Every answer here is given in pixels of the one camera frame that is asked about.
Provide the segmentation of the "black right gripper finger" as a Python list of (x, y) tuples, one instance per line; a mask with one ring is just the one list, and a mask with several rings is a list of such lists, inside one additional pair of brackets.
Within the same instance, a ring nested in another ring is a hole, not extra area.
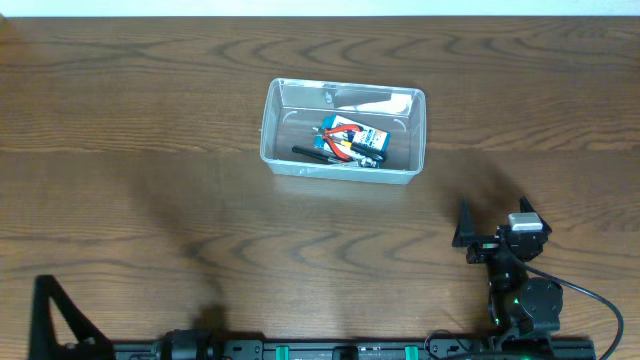
[(478, 241), (471, 207), (466, 198), (460, 201), (458, 221), (452, 240), (453, 247), (469, 247)]
[(521, 213), (535, 213), (535, 209), (526, 196), (522, 196), (519, 199), (519, 208)]

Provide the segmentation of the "black yellow screwdriver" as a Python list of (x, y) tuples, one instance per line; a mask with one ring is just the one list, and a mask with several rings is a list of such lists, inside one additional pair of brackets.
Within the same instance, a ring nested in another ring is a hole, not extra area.
[(386, 155), (383, 152), (377, 151), (376, 149), (373, 149), (358, 143), (348, 142), (348, 141), (343, 141), (342, 145), (355, 153), (358, 153), (362, 156), (372, 159), (373, 161), (376, 161), (376, 162), (386, 161)]

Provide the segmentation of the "blue white cardboard box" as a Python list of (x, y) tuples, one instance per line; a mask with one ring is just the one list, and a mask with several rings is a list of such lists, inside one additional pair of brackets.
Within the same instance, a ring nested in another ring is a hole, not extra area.
[[(334, 128), (336, 126), (344, 124), (356, 124), (363, 127), (363, 130), (361, 132), (357, 133), (356, 135), (349, 136), (349, 140), (352, 143), (358, 143), (376, 149), (377, 151), (383, 152), (386, 155), (386, 150), (391, 140), (391, 135), (386, 131), (356, 122), (354, 120), (350, 120), (339, 115), (331, 115), (325, 117), (322, 124), (318, 128)], [(316, 136), (314, 140), (314, 146), (317, 149), (332, 153), (329, 146), (324, 143), (321, 137), (316, 135), (314, 131), (313, 134)]]

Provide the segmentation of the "red handled pliers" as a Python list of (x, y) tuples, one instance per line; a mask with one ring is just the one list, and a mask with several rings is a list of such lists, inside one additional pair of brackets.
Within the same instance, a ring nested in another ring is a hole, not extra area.
[(352, 142), (349, 140), (350, 135), (356, 135), (362, 130), (363, 127), (356, 124), (344, 124), (334, 128), (313, 127), (314, 133), (320, 136), (334, 156), (343, 162), (365, 158), (363, 154), (351, 149)]

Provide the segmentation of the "clear plastic container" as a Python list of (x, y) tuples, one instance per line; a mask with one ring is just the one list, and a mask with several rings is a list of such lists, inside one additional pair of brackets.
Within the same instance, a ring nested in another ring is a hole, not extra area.
[[(260, 156), (280, 175), (406, 185), (424, 167), (426, 105), (415, 88), (277, 78), (265, 103)], [(346, 167), (292, 152), (316, 148), (312, 128), (331, 115), (388, 132), (386, 161), (379, 168)]]

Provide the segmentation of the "silver wrench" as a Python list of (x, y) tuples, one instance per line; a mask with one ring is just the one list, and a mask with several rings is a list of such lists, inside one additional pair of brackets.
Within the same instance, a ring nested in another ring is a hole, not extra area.
[(360, 159), (352, 159), (348, 162), (343, 162), (342, 166), (346, 167), (360, 167), (360, 168), (378, 168), (380, 163), (372, 158), (363, 157)]

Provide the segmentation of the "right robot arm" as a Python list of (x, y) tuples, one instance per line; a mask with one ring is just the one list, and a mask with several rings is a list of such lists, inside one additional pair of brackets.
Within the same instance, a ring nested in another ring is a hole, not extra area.
[(487, 268), (488, 308), (496, 325), (487, 346), (493, 351), (514, 351), (516, 341), (547, 342), (560, 329), (562, 287), (542, 276), (528, 276), (525, 268), (543, 252), (552, 229), (526, 198), (519, 203), (520, 210), (508, 216), (507, 224), (497, 226), (493, 235), (480, 235), (468, 201), (462, 200), (452, 240), (453, 247), (467, 250), (469, 264)]

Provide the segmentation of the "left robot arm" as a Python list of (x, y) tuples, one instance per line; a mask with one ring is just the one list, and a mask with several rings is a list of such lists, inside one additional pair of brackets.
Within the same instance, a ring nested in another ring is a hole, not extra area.
[[(75, 341), (58, 342), (51, 308), (56, 307)], [(104, 335), (75, 305), (52, 275), (34, 281), (28, 357), (46, 360), (213, 359), (219, 354), (210, 334), (174, 330), (151, 343), (117, 344)]]

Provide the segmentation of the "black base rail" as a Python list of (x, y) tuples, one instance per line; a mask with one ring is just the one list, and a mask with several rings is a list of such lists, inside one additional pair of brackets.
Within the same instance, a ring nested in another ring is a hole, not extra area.
[(261, 341), (215, 340), (219, 354), (209, 360), (428, 360), (428, 359), (594, 359), (589, 340), (516, 341), (514, 351), (493, 351), (480, 339), (435, 336), (427, 341)]

